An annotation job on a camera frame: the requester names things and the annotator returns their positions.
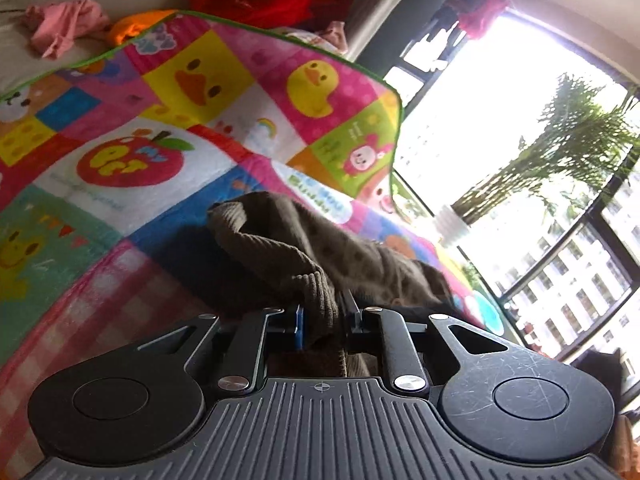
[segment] red apple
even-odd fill
[[[89,150],[78,162],[79,177],[89,184],[107,187],[141,187],[160,184],[177,175],[184,164],[188,142],[160,132],[152,139],[142,137],[150,130],[137,130],[135,137],[104,142]]]

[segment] orange toy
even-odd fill
[[[107,43],[111,46],[123,44],[130,38],[135,38],[144,30],[153,27],[157,22],[166,18],[175,10],[150,10],[122,18],[107,34]]]

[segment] green trim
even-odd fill
[[[378,76],[377,74],[374,74],[373,72],[370,72],[369,70],[367,70],[363,66],[360,66],[360,65],[358,65],[358,64],[356,64],[356,63],[354,63],[352,61],[348,61],[348,60],[344,59],[343,57],[338,56],[337,54],[334,54],[333,52],[328,52],[327,50],[323,50],[322,48],[318,48],[316,46],[304,43],[303,41],[297,40],[296,38],[290,38],[289,36],[283,36],[281,34],[278,34],[277,32],[271,32],[270,30],[266,30],[264,28],[257,28],[257,27],[252,27],[251,25],[245,25],[244,23],[232,22],[231,20],[226,20],[225,18],[219,18],[217,16],[212,16],[210,14],[205,14],[204,12],[197,12],[196,10],[177,10],[173,14],[169,14],[167,17],[165,17],[162,20],[154,23],[151,27],[145,29],[143,32],[141,32],[139,35],[137,35],[135,38],[131,38],[130,40],[125,41],[123,44],[121,44],[119,46],[116,46],[116,47],[112,48],[111,50],[108,50],[107,52],[105,52],[103,54],[100,54],[100,56],[91,57],[89,59],[85,59],[84,61],[81,61],[81,62],[78,62],[78,63],[73,63],[73,64],[70,64],[68,66],[58,67],[55,70],[50,70],[49,72],[45,72],[43,75],[40,75],[40,76],[34,77],[32,79],[29,79],[28,81],[15,86],[11,91],[0,95],[0,100],[6,99],[7,97],[9,97],[10,94],[15,92],[18,88],[21,88],[21,87],[23,87],[25,85],[30,85],[32,83],[35,83],[36,81],[39,81],[40,79],[42,79],[42,78],[44,78],[44,77],[46,77],[48,75],[56,73],[58,70],[69,70],[71,68],[79,68],[81,66],[88,65],[88,64],[91,64],[91,63],[95,63],[96,61],[100,61],[101,59],[104,59],[105,57],[110,56],[114,52],[117,52],[117,51],[123,49],[127,45],[130,45],[131,43],[136,41],[138,38],[140,38],[143,34],[148,33],[148,31],[150,29],[152,29],[153,27],[155,27],[158,23],[164,23],[164,22],[167,22],[168,20],[172,20],[176,16],[176,14],[189,14],[191,16],[196,16],[198,18],[203,18],[204,20],[211,20],[211,21],[214,21],[214,22],[224,23],[225,25],[231,25],[232,27],[244,28],[244,30],[248,30],[250,32],[257,32],[258,34],[263,34],[265,36],[271,36],[272,38],[276,38],[277,40],[288,41],[289,43],[293,43],[293,44],[296,44],[296,45],[301,45],[301,46],[304,46],[305,48],[309,48],[311,50],[315,50],[315,51],[319,52],[320,54],[324,54],[325,56],[329,56],[329,57],[335,59],[336,61],[339,61],[339,62],[343,63],[344,65],[351,66],[352,68],[356,69],[358,72],[360,72],[360,73],[372,78],[373,80],[375,80],[376,82],[380,83],[382,86],[385,86],[388,90],[391,90],[394,94],[396,94],[396,97],[398,98],[398,102],[400,104],[399,113],[398,113],[398,125],[400,125],[402,123],[402,99],[400,98],[400,94],[398,93],[398,91],[395,88],[393,88],[389,83],[387,83],[382,78],[380,78],[380,76]]]

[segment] metal knob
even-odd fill
[[[228,392],[240,392],[249,386],[249,379],[240,375],[228,375],[218,380],[218,387]]]
[[[426,385],[426,381],[417,375],[401,375],[400,377],[396,377],[396,380],[394,381],[394,386],[396,388],[406,392],[421,390]]]

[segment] palm tree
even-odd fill
[[[497,173],[486,177],[451,205],[471,225],[508,197],[528,192],[548,199],[542,185],[554,176],[568,176],[598,193],[618,170],[625,153],[638,147],[638,129],[626,114],[638,102],[636,89],[607,111],[595,102],[602,87],[583,78],[563,74],[553,100],[545,106],[539,122],[542,134],[528,146],[521,139],[520,154]]]

